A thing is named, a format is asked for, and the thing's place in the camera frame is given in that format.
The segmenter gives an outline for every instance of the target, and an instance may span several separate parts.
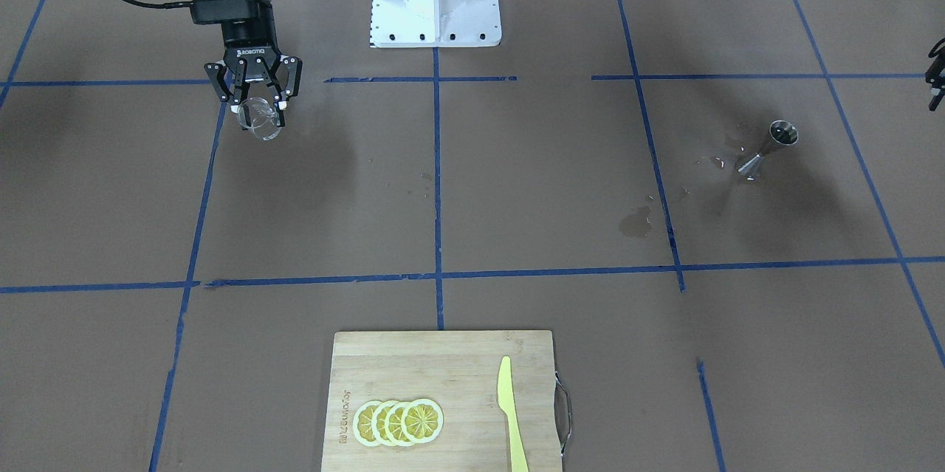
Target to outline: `white mounting plate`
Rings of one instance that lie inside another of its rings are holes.
[[[371,3],[371,47],[492,47],[502,41],[499,0],[466,0],[436,29],[434,18],[412,11],[404,0]]]

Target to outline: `gray surface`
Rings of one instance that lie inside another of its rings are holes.
[[[6,78],[38,0],[0,1]],[[941,0],[799,1],[831,72],[917,74],[945,27]],[[517,81],[324,83],[430,76],[433,53],[369,49],[371,0],[274,2],[303,95],[271,143],[227,115],[205,204],[207,85],[5,89],[4,472],[145,470],[156,436],[162,471],[317,470],[334,332],[435,329],[439,270],[447,328],[554,330],[569,469],[718,469],[702,355],[729,470],[941,472],[945,374],[901,267],[799,263],[896,257],[824,79],[642,81],[644,116],[632,79],[591,81],[631,72],[617,0],[502,0],[503,44],[443,50],[439,72]],[[644,75],[821,74],[792,0],[624,7]],[[186,12],[114,0],[47,0],[28,35],[15,81],[200,78],[222,53]],[[924,82],[834,85],[902,253],[941,262]],[[645,118],[682,294],[672,267],[600,269],[674,261]],[[733,182],[776,118],[796,148]],[[162,424],[182,288],[109,285],[180,286],[192,250]],[[909,264],[939,335],[943,267]],[[499,277],[456,279],[477,270]],[[205,286],[252,278],[301,284]]]
[[[0,298],[4,470],[146,470],[180,290]]]

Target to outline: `cutting board handle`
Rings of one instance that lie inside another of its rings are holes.
[[[571,435],[574,433],[574,429],[571,428],[571,394],[568,392],[568,388],[564,387],[564,384],[561,383],[561,376],[557,373],[557,370],[554,371],[554,392],[557,393],[557,390],[560,389],[564,394],[564,407],[565,407],[565,416],[568,420],[567,431],[564,432],[564,439],[561,439],[561,427],[557,425],[557,419],[560,418],[560,415],[557,414],[557,400],[554,401],[554,424],[557,425],[557,437],[558,441],[561,442],[561,459],[564,459],[564,450],[567,448],[568,442],[571,441]]]

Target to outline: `metal handle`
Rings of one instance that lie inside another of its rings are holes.
[[[568,394],[568,389],[564,387],[564,384],[561,383],[561,378],[557,374],[557,371],[554,371],[554,387],[561,388],[561,391],[564,392],[564,404],[567,408],[568,414],[568,434],[564,436],[564,440],[561,441],[561,459],[564,459],[564,450],[568,445],[568,442],[571,441],[571,435],[574,433],[574,429],[571,427],[571,395]],[[557,415],[554,416],[554,424],[557,425]]]

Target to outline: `knife handle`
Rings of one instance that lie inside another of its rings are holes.
[[[526,449],[522,445],[518,419],[509,418],[509,446],[511,446],[512,472],[529,472]]]

